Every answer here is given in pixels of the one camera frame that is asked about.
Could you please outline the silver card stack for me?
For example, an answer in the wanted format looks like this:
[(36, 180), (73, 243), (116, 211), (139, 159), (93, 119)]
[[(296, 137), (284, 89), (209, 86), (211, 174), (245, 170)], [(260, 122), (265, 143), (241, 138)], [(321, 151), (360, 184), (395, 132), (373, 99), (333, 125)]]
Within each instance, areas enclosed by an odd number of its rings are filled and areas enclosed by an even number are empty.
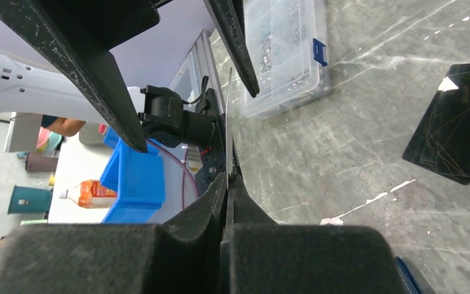
[(232, 113), (233, 100), (231, 98), (233, 88), (233, 68), (229, 69), (228, 88), (225, 102), (225, 137), (226, 137), (226, 189), (229, 190), (229, 182), (233, 173), (233, 136), (232, 136)]

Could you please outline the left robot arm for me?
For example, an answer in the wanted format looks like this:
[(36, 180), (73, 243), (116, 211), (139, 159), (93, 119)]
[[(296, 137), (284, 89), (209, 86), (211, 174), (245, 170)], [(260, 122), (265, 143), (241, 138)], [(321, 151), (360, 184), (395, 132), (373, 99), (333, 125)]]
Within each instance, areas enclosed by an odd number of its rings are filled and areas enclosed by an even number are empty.
[(0, 112), (110, 126), (136, 151), (147, 138), (205, 147), (217, 123), (184, 109), (169, 82), (195, 35), (214, 25), (243, 84), (259, 85), (245, 42), (242, 1), (0, 1), (0, 22), (48, 62), (0, 52)]

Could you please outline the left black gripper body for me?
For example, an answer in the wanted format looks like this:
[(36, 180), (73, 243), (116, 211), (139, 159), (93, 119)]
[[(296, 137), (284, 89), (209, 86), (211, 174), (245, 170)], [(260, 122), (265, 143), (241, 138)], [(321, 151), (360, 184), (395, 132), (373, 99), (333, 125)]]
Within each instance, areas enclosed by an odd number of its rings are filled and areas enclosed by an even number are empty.
[(68, 14), (108, 49), (156, 26), (158, 9), (174, 1), (40, 1), (47, 12)]

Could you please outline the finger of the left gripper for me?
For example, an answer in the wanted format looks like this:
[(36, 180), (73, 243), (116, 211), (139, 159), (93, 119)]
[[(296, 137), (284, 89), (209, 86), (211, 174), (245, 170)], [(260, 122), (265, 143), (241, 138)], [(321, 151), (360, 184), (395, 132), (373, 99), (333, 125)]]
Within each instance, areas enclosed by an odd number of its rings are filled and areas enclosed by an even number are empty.
[(245, 39), (243, 0), (204, 0), (204, 4), (241, 82), (248, 93), (256, 97), (259, 93), (259, 84)]
[(64, 1), (0, 1), (0, 20), (64, 74), (129, 147), (147, 152), (114, 56)]

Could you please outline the black card stack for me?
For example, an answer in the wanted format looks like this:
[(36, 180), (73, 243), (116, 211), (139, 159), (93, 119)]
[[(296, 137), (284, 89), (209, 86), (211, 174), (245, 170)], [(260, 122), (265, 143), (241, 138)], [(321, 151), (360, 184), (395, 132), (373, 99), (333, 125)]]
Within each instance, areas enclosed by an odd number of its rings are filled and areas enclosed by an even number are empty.
[(470, 184), (470, 64), (454, 64), (402, 154), (403, 160)]

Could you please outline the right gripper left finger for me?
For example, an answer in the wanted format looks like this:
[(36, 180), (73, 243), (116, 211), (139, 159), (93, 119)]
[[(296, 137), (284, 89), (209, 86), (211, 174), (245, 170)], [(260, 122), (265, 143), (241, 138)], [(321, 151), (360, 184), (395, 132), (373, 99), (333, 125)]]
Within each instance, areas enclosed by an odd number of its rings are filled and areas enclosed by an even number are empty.
[(219, 293), (226, 175), (164, 224), (26, 225), (0, 246), (0, 293)]

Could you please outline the blue leather card holder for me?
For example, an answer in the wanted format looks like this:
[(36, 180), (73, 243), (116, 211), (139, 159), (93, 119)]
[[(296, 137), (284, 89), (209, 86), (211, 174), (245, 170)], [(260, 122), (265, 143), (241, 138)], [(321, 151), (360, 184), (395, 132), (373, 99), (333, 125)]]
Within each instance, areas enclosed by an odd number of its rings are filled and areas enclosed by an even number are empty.
[(436, 294), (410, 260), (396, 256), (394, 264), (401, 278), (405, 294)]

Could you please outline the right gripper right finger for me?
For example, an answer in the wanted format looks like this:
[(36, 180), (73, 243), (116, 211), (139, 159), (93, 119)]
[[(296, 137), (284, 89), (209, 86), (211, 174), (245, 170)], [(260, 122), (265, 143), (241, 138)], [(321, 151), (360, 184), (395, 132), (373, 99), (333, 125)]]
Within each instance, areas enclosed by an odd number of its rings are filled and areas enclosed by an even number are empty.
[(280, 225), (229, 183), (222, 293), (403, 293), (392, 251), (377, 230), (352, 225)]

